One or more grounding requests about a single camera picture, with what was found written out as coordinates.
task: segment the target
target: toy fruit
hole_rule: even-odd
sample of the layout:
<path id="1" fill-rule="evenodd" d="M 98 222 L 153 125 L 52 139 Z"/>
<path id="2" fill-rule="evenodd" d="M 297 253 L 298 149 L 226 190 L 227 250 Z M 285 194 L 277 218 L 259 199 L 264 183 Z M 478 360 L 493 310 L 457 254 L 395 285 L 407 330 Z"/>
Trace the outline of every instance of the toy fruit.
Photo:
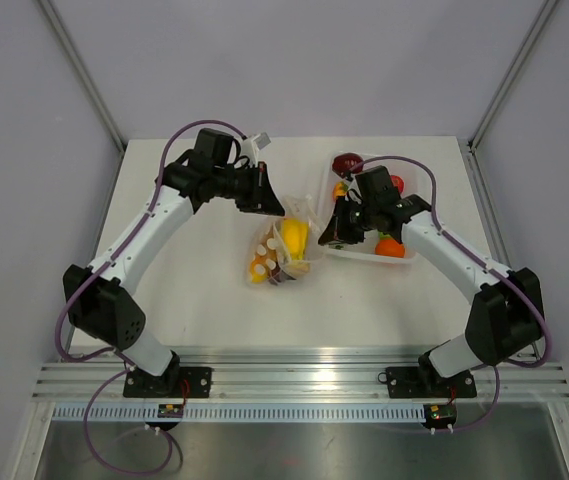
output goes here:
<path id="1" fill-rule="evenodd" d="M 345 197 L 348 193 L 348 185 L 344 182 L 337 182 L 333 187 L 333 201 L 336 202 L 338 197 Z"/>
<path id="2" fill-rule="evenodd" d="M 333 159 L 333 171 L 339 175 L 340 177 L 344 178 L 348 172 L 353 168 L 355 165 L 362 161 L 362 157 L 360 157 L 357 153 L 343 153 L 342 155 L 338 155 Z M 360 173 L 362 171 L 362 165 L 357 167 L 353 170 L 352 173 Z"/>
<path id="3" fill-rule="evenodd" d="M 295 218 L 285 218 L 280 223 L 280 235 L 291 254 L 291 259 L 302 260 L 306 250 L 308 225 Z"/>
<path id="4" fill-rule="evenodd" d="M 375 255 L 404 258 L 406 249 L 392 237 L 382 238 L 375 247 Z"/>
<path id="5" fill-rule="evenodd" d="M 268 272 L 263 262 L 264 260 L 262 258 L 255 255 L 251 265 L 248 267 L 251 283 L 261 283 L 268 277 Z"/>
<path id="6" fill-rule="evenodd" d="M 404 191 L 404 180 L 397 175 L 391 175 L 391 183 L 402 193 Z"/>

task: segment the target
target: clear plastic bag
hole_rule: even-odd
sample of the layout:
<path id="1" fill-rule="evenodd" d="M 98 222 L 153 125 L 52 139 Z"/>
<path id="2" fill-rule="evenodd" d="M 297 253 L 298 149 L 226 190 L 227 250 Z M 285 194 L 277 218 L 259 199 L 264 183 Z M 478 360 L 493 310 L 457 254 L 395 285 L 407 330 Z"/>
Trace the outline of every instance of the clear plastic bag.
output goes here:
<path id="1" fill-rule="evenodd" d="M 323 225 L 311 207 L 311 197 L 284 197 L 284 217 L 268 217 L 255 233 L 248 255 L 251 285 L 279 285 L 299 280 L 324 257 L 317 243 Z"/>

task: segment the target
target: red fruit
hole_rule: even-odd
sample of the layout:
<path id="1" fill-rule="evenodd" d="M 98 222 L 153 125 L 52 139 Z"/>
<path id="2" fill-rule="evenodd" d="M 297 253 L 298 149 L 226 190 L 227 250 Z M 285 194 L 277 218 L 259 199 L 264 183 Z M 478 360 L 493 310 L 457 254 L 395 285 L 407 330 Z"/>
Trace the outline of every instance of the red fruit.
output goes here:
<path id="1" fill-rule="evenodd" d="M 342 155 L 338 155 L 333 159 L 333 171 L 340 177 L 344 178 L 349 173 L 351 168 L 361 162 L 362 157 L 360 157 L 357 153 L 343 153 Z M 360 165 L 351 173 L 360 173 L 362 171 L 362 167 L 363 165 Z"/>
<path id="2" fill-rule="evenodd" d="M 404 180 L 397 175 L 391 175 L 391 182 L 402 193 L 404 191 Z"/>

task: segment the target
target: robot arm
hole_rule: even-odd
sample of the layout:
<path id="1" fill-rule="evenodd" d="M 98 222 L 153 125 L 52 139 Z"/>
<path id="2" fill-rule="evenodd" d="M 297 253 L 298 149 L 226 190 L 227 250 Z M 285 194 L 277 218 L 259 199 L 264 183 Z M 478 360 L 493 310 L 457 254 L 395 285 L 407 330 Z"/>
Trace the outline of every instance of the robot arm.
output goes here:
<path id="1" fill-rule="evenodd" d="M 493 262 L 454 233 L 446 238 L 436 225 L 431 206 L 417 195 L 401 198 L 385 167 L 355 176 L 359 202 L 339 197 L 320 244 L 359 243 L 364 232 L 378 230 L 411 248 L 440 270 L 471 304 L 465 332 L 426 352 L 419 359 L 420 379 L 426 386 L 446 383 L 466 370 L 497 365 L 542 336 L 540 325 L 526 305 L 489 270 L 508 278 L 542 312 L 539 280 L 533 272 L 513 272 Z M 483 259 L 480 266 L 468 254 Z"/>
<path id="2" fill-rule="evenodd" d="M 75 327 L 113 346 L 139 369 L 156 377 L 149 380 L 151 390 L 173 389 L 179 357 L 145 328 L 146 317 L 132 295 L 167 240 L 214 197 L 235 200 L 243 212 L 284 215 L 271 189 L 266 164 L 257 160 L 259 150 L 269 143 L 266 134 L 236 144 L 237 159 L 244 160 L 238 168 L 228 163 L 234 142 L 230 135 L 202 129 L 194 149 L 165 168 L 152 211 L 153 195 L 113 245 L 87 268 L 72 265 L 64 274 L 68 300 L 93 272 L 106 266 L 72 305 L 69 319 Z M 144 217 L 146 221 L 140 227 Z M 137 233 L 126 243 L 134 230 Z M 116 259 L 112 258 L 114 252 L 118 253 Z"/>

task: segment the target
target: white table surface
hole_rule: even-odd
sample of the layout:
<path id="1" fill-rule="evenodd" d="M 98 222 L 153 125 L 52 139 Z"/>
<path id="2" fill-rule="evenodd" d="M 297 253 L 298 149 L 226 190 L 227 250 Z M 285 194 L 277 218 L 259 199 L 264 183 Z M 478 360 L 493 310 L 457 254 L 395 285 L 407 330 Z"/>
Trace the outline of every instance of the white table surface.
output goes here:
<path id="1" fill-rule="evenodd" d="M 108 248 L 146 201 L 164 144 L 165 140 L 129 143 L 100 251 Z M 192 139 L 176 142 L 169 160 L 192 145 Z M 405 155 L 427 164 L 438 180 L 441 218 L 488 252 L 454 137 L 274 138 L 260 159 L 268 163 L 278 196 L 316 196 L 328 156 L 340 150 Z M 439 344 L 463 331 L 469 305 L 422 257 L 410 266 L 326 257 L 301 282 L 279 287 L 247 285 L 247 251 L 262 221 L 262 216 L 238 212 L 232 201 L 215 199 L 164 246 L 134 297 L 146 313 L 147 328 L 162 343 L 401 347 Z M 76 331 L 72 345 L 99 343 Z"/>

